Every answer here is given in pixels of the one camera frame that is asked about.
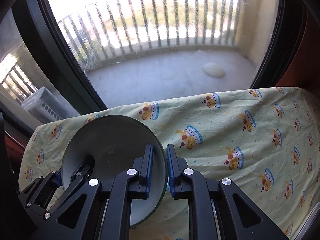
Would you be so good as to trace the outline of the red curtain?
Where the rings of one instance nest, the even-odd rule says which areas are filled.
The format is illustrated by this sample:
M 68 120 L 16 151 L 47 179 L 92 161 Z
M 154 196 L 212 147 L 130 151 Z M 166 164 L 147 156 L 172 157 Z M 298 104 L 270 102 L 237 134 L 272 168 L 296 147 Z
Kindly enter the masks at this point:
M 308 12 L 302 41 L 289 68 L 276 84 L 319 93 L 319 25 Z
M 25 146 L 7 132 L 5 132 L 5 143 L 13 172 L 18 176 L 20 174 Z

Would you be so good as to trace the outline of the balcony railing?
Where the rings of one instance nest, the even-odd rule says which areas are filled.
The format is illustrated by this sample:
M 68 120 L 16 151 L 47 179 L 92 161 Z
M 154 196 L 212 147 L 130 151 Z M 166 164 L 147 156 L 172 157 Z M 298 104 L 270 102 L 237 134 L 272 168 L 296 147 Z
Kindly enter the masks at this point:
M 1 24 L 1 88 L 18 104 L 46 87 L 95 107 L 150 93 L 247 87 L 244 0 L 19 0 Z M 220 65 L 223 78 L 207 75 Z

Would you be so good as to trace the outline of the white plastic crate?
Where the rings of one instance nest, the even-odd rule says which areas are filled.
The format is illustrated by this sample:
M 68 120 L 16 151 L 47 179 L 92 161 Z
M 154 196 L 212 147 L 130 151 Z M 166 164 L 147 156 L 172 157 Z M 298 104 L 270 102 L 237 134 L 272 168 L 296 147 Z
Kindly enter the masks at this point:
M 80 116 L 57 90 L 52 93 L 46 87 L 27 97 L 21 107 L 43 124 Z

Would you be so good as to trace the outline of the red curtain right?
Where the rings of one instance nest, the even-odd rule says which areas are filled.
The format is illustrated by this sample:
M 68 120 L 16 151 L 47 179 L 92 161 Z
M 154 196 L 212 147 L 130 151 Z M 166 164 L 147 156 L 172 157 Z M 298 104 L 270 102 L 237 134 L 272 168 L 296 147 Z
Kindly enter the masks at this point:
M 276 84 L 319 93 L 319 25 L 308 12 L 302 41 L 289 68 Z

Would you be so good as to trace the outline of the yellow patterned tablecloth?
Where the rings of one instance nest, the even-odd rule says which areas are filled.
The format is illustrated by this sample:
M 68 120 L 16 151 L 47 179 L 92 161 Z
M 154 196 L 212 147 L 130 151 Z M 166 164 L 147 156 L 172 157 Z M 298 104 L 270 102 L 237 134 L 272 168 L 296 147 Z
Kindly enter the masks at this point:
M 230 178 L 289 239 L 301 239 L 319 210 L 319 98 L 297 87 L 137 103 L 39 126 L 22 158 L 20 189 L 58 170 L 75 133 L 111 114 L 148 126 L 205 177 Z

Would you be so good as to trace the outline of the floral bowl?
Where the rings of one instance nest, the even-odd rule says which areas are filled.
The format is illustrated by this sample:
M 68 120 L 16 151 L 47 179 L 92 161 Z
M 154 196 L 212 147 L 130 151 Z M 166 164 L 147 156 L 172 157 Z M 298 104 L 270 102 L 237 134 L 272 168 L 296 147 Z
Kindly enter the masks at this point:
M 67 189 L 71 175 L 87 155 L 95 160 L 92 177 L 113 179 L 133 167 L 142 157 L 147 144 L 153 146 L 153 166 L 150 196 L 133 200 L 131 226 L 149 218 L 160 205 L 167 187 L 167 160 L 163 146 L 155 134 L 142 122 L 123 115 L 107 115 L 85 124 L 72 137 L 62 159 L 62 185 Z

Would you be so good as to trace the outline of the pale object on balcony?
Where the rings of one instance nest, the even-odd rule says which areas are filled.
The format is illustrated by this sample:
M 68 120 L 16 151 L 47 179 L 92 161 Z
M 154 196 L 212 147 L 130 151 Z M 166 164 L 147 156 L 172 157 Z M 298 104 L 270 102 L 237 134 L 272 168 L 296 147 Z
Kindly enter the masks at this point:
M 215 78 L 223 78 L 226 74 L 225 70 L 220 65 L 215 63 L 205 64 L 203 67 L 203 71 L 207 75 Z

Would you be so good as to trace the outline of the black window frame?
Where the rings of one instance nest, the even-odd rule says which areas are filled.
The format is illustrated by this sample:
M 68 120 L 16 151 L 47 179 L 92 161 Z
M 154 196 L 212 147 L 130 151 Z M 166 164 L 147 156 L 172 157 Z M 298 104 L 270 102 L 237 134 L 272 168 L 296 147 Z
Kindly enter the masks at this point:
M 273 87 L 307 15 L 301 0 L 1 0 L 1 112 L 29 138 L 117 106 Z

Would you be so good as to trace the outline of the red curtain left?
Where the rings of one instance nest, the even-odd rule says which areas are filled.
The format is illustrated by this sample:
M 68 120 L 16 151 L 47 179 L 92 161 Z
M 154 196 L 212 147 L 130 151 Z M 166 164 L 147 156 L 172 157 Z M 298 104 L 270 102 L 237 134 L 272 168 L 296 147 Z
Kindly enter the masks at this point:
M 13 172 L 18 176 L 20 174 L 25 146 L 7 132 L 5 132 L 5 143 Z

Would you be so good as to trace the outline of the red-pattern white plate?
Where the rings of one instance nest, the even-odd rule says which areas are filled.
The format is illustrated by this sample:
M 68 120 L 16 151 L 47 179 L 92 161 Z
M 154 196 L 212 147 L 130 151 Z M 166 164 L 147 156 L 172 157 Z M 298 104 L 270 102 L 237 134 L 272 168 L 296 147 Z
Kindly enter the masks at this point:
M 301 224 L 293 239 L 319 239 L 319 202 Z

